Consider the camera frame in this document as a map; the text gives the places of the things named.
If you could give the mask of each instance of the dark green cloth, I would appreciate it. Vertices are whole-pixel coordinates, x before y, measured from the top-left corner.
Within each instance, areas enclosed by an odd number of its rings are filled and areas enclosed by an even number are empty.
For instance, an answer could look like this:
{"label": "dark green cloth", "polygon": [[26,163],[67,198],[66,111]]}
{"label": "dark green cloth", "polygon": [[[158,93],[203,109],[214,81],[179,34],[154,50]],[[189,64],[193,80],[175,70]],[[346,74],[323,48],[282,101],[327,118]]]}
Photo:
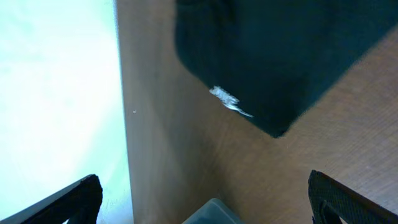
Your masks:
{"label": "dark green cloth", "polygon": [[277,138],[398,22],[398,0],[179,0],[181,62]]}

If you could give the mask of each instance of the black plastic object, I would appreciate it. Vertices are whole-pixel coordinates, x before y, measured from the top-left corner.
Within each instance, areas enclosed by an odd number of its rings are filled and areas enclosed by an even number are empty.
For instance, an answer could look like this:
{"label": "black plastic object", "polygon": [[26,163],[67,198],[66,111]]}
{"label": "black plastic object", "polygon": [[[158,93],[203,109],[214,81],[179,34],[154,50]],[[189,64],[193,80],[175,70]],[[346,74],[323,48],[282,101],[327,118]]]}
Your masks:
{"label": "black plastic object", "polygon": [[102,188],[96,175],[88,175],[1,224],[95,224],[102,204]]}
{"label": "black plastic object", "polygon": [[397,0],[177,0],[175,46],[229,109],[277,138],[397,23]]}
{"label": "black plastic object", "polygon": [[368,200],[327,175],[313,170],[308,196],[314,224],[398,223],[398,216]]}

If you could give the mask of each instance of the wooden floor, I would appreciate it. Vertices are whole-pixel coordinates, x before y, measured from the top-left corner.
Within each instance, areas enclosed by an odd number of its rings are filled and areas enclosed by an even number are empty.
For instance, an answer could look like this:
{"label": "wooden floor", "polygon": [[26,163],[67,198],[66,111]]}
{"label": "wooden floor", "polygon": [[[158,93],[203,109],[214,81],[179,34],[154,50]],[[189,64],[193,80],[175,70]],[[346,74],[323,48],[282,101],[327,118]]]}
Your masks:
{"label": "wooden floor", "polygon": [[182,67],[172,0],[119,0],[118,19],[135,223],[212,197],[246,223],[311,223],[312,169],[398,213],[398,29],[272,139]]}

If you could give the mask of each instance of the light blue wall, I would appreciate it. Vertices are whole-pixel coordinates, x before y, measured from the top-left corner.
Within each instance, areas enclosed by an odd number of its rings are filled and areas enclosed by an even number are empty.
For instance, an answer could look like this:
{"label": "light blue wall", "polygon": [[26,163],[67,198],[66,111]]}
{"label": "light blue wall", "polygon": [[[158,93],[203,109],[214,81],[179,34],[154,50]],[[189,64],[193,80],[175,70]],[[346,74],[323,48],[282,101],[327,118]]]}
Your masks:
{"label": "light blue wall", "polygon": [[88,175],[132,223],[114,3],[0,1],[0,220]]}

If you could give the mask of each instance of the white wall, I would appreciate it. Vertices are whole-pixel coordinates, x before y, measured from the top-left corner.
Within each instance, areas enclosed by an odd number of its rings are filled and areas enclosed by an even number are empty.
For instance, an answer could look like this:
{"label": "white wall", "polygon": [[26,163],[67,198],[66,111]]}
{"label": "white wall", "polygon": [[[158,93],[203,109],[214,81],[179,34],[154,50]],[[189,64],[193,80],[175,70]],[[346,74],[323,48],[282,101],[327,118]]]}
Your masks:
{"label": "white wall", "polygon": [[0,220],[88,175],[132,223],[111,0],[0,1]]}

